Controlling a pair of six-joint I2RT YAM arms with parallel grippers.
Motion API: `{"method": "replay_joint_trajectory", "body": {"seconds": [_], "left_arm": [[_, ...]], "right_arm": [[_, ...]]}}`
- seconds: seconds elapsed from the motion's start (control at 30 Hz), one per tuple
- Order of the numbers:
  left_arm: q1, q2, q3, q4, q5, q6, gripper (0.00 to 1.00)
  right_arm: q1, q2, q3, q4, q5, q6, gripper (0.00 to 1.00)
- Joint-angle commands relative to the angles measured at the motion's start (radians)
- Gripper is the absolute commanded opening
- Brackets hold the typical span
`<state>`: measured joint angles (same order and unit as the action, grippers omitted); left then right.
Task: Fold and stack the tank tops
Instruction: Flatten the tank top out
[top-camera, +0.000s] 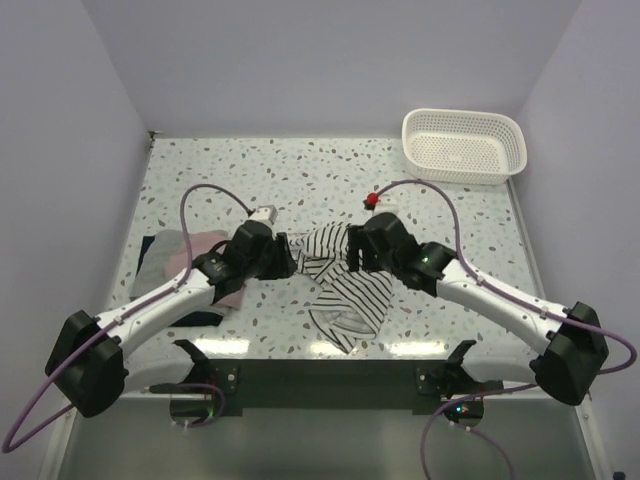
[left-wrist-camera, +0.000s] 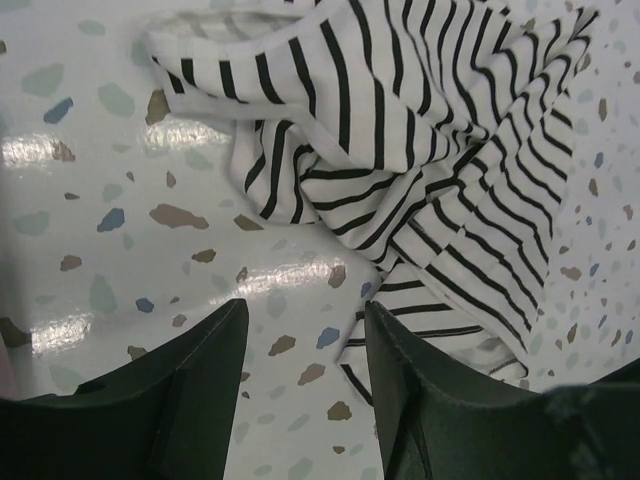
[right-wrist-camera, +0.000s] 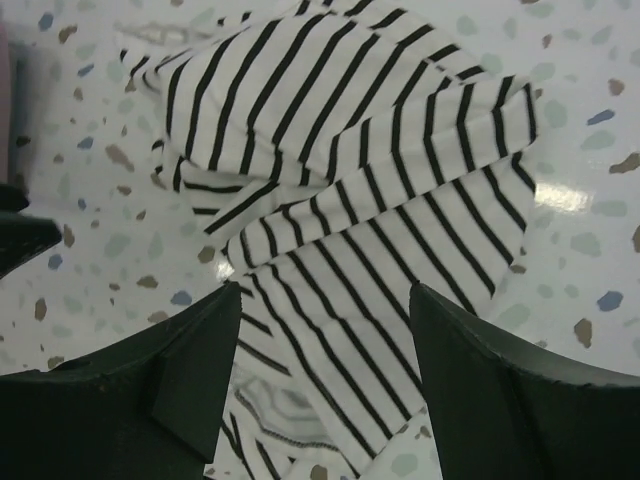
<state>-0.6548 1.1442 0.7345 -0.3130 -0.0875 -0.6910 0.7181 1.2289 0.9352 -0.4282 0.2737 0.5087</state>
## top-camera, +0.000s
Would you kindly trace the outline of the black white striped tank top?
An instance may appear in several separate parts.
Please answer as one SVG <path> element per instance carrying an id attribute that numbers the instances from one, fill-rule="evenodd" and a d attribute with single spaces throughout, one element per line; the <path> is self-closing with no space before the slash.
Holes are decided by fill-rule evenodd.
<path id="1" fill-rule="evenodd" d="M 346 354 L 358 343 L 376 339 L 393 296 L 390 274 L 349 270 L 348 233 L 347 224 L 330 223 L 289 241 L 297 271 L 320 288 L 309 307 L 312 323 Z"/>

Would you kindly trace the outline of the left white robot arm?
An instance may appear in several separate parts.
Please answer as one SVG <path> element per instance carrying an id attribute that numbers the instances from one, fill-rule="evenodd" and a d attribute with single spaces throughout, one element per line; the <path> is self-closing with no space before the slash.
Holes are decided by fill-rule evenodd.
<path id="1" fill-rule="evenodd" d="M 222 253 L 210 250 L 198 256 L 152 292 L 96 317 L 83 310 L 68 317 L 45 373 L 86 418 L 101 414 L 122 394 L 145 387 L 196 392 L 207 380 L 205 359 L 184 342 L 176 353 L 154 360 L 134 359 L 133 353 L 176 321 L 239 291 L 248 280 L 286 279 L 295 270 L 286 235 L 248 220 Z"/>

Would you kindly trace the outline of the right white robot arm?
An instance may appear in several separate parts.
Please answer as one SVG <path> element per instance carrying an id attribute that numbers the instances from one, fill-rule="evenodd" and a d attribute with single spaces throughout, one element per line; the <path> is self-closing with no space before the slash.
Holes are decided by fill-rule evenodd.
<path id="1" fill-rule="evenodd" d="M 490 381 L 532 383 L 555 400 L 577 406 L 608 358 L 592 307 L 582 302 L 564 307 L 498 281 L 453 249 L 418 242 L 391 212 L 348 228 L 347 263 L 352 271 L 386 272 L 410 290 L 467 307 L 532 350 L 527 362 L 515 355 L 456 359 L 445 369 L 446 382 L 456 392 Z"/>

